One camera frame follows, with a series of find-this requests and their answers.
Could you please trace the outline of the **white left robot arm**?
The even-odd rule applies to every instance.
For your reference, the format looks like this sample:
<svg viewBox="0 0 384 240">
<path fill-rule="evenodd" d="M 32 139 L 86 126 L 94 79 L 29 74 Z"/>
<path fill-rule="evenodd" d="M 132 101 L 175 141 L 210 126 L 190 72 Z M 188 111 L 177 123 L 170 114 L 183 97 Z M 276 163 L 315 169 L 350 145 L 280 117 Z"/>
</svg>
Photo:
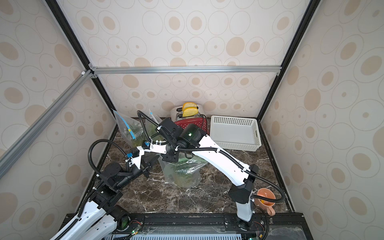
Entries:
<svg viewBox="0 0 384 240">
<path fill-rule="evenodd" d="M 92 158 L 99 143 L 117 147 L 107 139 L 91 144 L 88 161 L 100 182 L 86 195 L 75 216 L 53 236 L 54 240 L 101 240 L 115 230 L 126 230 L 131 219 L 127 211 L 117 204 L 123 188 L 142 175 L 148 177 L 159 155 L 166 152 L 165 146 L 160 146 L 157 151 L 156 145 L 147 141 L 129 152 L 118 147 L 126 158 L 126 166 L 123 168 L 119 163 L 111 163 L 101 170 Z"/>
</svg>

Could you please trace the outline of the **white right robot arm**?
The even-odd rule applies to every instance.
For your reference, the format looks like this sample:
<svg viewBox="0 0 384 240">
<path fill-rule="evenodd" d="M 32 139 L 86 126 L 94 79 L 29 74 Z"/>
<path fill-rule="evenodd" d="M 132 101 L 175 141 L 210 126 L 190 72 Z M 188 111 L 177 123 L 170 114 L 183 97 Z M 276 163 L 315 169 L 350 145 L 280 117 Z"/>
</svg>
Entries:
<svg viewBox="0 0 384 240">
<path fill-rule="evenodd" d="M 178 162 L 180 153 L 196 155 L 210 163 L 232 182 L 229 196 L 236 203 L 237 217 L 241 221 L 251 221 L 255 208 L 254 199 L 269 203 L 281 203 L 286 200 L 285 191 L 260 177 L 257 174 L 258 167 L 256 165 L 249 166 L 237 160 L 217 145 L 207 132 L 197 125 L 190 124 L 183 129 L 171 119 L 164 119 L 158 124 L 142 111 L 138 111 L 137 115 L 141 125 L 153 124 L 157 128 L 157 133 L 164 138 L 162 142 L 154 142 L 147 129 L 143 127 L 147 139 L 143 144 L 146 152 L 160 154 L 162 160 L 168 163 Z M 255 180 L 260 180 L 276 189 L 280 193 L 280 198 L 272 199 L 255 194 L 253 191 Z"/>
</svg>

